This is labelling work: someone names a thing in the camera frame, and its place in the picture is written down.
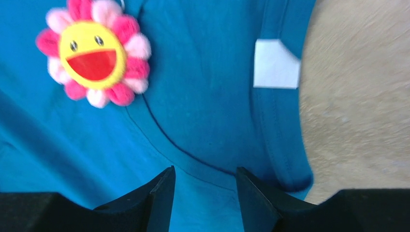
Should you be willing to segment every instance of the clothing tag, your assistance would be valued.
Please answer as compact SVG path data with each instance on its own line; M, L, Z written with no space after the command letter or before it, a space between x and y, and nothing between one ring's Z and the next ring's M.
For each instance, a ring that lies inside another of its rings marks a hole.
M253 87L298 88L300 64L300 60L279 39L258 39Z

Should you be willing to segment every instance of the blue shirt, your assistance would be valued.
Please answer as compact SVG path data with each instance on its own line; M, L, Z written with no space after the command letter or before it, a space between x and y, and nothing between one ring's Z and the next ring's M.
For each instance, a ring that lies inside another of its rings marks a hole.
M315 0L129 0L152 45L128 107L68 99L34 44L65 0L0 2L0 191L57 191L94 208L176 167L172 232L242 231L244 166L298 198L313 182L298 89L253 88L255 41L301 58Z

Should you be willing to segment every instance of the pink petal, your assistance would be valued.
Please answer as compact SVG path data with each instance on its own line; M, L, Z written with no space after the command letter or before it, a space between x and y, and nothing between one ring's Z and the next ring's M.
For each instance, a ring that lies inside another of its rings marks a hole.
M147 79L124 79L122 82L138 94L144 93L148 88Z
M115 35L117 35L119 41L125 44L134 34L140 31L140 27L135 18L129 15L123 15L114 21L112 30Z
M87 99L92 106L100 109L104 108L110 102L110 99L103 90L89 89Z
M149 74L149 64L145 60L135 57L127 58L125 78L145 79Z
M48 58L48 73L59 84L66 84L71 80L70 75L64 70L59 58Z
M68 0L67 7L71 18L74 21L92 20L91 4L92 0Z
M64 90L67 93L67 96L75 101L83 99L87 95L87 89L84 86L78 84L75 80L71 80L70 82L66 83Z
M114 21L122 15L122 8L112 0L97 0L92 4L92 18L97 23L111 28Z
M36 38L38 49L49 57L59 56L60 36L51 29L44 29Z
M47 25L58 34L61 34L69 25L73 23L73 19L65 9L51 9L46 17Z
M151 46L145 35L138 33L133 35L124 45L125 51L130 57L147 60L151 56Z
M110 100L119 105L127 106L134 100L134 92L124 83L115 84L111 89L105 91Z

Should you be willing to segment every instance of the pink flower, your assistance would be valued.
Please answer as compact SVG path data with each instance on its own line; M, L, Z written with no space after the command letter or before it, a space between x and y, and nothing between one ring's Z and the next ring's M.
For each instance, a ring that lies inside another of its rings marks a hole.
M148 87L151 48L137 21L113 0L68 0L51 9L36 39L48 72L69 98L95 107L127 106Z

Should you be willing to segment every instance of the beige surface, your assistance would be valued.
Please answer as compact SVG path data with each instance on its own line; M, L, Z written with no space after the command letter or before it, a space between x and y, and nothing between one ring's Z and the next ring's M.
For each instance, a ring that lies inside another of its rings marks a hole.
M303 59L307 200L410 188L410 0L318 0Z

